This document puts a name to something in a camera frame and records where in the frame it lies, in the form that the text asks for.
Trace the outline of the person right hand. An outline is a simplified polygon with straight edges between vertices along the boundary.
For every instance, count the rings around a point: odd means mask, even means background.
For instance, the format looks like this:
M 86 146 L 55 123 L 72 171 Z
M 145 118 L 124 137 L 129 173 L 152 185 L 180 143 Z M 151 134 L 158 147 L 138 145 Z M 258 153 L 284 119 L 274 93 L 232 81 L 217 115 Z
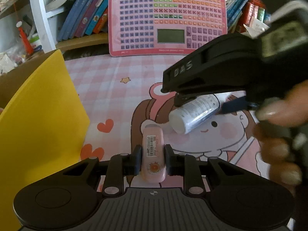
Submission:
M 290 128 L 307 124 L 307 81 L 296 85 L 284 99 L 267 99 L 256 117 L 259 123 L 254 136 L 261 142 L 262 160 L 269 164 L 269 178 L 285 187 L 299 185 L 301 170 L 289 159 Z

